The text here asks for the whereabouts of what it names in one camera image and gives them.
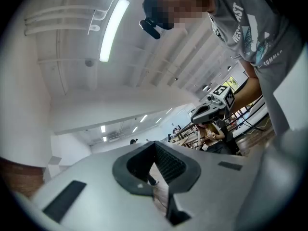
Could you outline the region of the grey printed t-shirt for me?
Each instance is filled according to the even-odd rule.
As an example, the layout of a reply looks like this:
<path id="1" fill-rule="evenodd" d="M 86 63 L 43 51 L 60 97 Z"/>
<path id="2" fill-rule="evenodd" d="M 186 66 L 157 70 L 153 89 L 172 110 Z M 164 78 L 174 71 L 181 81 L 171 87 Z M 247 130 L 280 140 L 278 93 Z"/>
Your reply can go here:
<path id="1" fill-rule="evenodd" d="M 299 30 L 265 0 L 214 0 L 213 31 L 233 53 L 249 62 L 259 80 L 276 135 L 289 129 L 273 93 L 288 75 L 304 47 Z"/>

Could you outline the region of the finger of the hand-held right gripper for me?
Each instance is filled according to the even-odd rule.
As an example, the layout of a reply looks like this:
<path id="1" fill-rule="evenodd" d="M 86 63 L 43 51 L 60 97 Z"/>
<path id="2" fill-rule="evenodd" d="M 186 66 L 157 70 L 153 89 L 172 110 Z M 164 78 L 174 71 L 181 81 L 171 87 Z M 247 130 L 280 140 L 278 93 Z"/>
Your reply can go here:
<path id="1" fill-rule="evenodd" d="M 202 114 L 195 114 L 193 112 L 191 116 L 191 122 L 194 124 L 201 124 L 201 123 L 208 123 L 219 118 L 223 118 L 225 114 L 225 106 L 217 107 L 217 111 L 212 113 L 202 113 Z"/>
<path id="2" fill-rule="evenodd" d="M 198 107 L 196 107 L 194 113 L 195 114 L 202 114 L 202 113 L 212 113 L 217 111 L 217 107 L 211 103 L 204 103 Z"/>

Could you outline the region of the group of ceiling light panels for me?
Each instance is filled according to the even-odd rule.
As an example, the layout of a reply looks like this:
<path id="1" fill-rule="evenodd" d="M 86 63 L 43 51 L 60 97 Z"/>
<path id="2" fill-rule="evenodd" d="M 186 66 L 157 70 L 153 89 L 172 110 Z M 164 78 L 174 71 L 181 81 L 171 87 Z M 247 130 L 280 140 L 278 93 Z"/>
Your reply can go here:
<path id="1" fill-rule="evenodd" d="M 110 125 L 103 125 L 100 127 L 100 138 L 103 142 L 114 141 L 121 139 L 128 135 L 136 134 L 148 128 L 158 125 L 159 122 L 165 118 L 173 108 L 168 108 L 156 113 L 145 114 L 132 119 L 120 121 Z"/>

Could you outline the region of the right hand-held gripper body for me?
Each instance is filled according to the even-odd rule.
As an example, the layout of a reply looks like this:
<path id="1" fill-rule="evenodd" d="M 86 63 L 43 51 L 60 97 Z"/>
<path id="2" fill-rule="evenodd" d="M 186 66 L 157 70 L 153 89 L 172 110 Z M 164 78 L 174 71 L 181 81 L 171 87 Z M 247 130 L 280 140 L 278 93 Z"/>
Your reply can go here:
<path id="1" fill-rule="evenodd" d="M 207 95 L 206 101 L 219 109 L 226 108 L 230 111 L 235 97 L 230 86 L 219 85 Z"/>

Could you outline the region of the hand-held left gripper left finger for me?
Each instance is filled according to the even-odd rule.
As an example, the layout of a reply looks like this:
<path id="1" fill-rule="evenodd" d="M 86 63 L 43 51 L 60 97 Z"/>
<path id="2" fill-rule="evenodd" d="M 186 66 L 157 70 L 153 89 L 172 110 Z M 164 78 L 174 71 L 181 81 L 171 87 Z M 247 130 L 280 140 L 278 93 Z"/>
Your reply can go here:
<path id="1" fill-rule="evenodd" d="M 127 169 L 126 156 L 168 142 L 127 145 L 88 156 L 43 185 L 26 212 L 44 231 L 170 231 L 153 201 L 153 188 Z"/>

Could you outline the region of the white ceiling pipes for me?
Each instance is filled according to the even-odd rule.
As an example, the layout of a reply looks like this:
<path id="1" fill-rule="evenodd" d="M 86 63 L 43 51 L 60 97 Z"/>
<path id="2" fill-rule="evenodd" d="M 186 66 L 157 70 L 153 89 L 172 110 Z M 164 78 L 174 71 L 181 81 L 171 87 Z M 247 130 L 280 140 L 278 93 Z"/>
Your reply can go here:
<path id="1" fill-rule="evenodd" d="M 61 5 L 42 9 L 24 18 L 26 36 L 54 30 L 100 30 L 98 22 L 103 21 L 108 11 L 97 6 Z"/>

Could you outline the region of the long ceiling tube light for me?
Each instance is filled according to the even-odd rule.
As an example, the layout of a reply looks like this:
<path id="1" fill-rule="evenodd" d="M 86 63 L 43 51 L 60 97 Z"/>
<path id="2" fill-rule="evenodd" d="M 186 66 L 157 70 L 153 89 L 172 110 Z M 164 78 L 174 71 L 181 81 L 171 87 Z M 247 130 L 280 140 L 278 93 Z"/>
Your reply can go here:
<path id="1" fill-rule="evenodd" d="M 121 23 L 121 20 L 129 6 L 130 2 L 128 0 L 118 0 L 114 10 L 109 18 L 102 45 L 100 50 L 99 61 L 108 62 L 113 45 L 113 41 L 117 32 L 117 29 Z"/>

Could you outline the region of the person's right forearm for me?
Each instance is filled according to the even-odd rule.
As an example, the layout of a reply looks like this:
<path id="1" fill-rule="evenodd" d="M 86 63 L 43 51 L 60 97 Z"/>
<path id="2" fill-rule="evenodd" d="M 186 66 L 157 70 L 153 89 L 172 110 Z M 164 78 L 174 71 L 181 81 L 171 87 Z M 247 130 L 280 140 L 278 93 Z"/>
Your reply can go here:
<path id="1" fill-rule="evenodd" d="M 240 63 L 247 72 L 248 79 L 244 87 L 234 96 L 235 101 L 230 109 L 231 114 L 247 106 L 262 95 L 260 82 L 254 67 L 245 60 L 240 60 Z"/>

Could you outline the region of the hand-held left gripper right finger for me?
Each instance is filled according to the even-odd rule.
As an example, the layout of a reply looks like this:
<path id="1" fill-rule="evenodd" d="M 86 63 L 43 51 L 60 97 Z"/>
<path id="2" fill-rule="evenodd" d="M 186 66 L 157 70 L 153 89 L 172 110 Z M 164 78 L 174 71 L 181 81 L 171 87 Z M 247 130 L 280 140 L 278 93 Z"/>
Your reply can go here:
<path id="1" fill-rule="evenodd" d="M 235 220 L 259 167 L 248 157 L 154 142 L 155 164 L 168 185 L 166 215 L 154 231 L 234 231 Z"/>

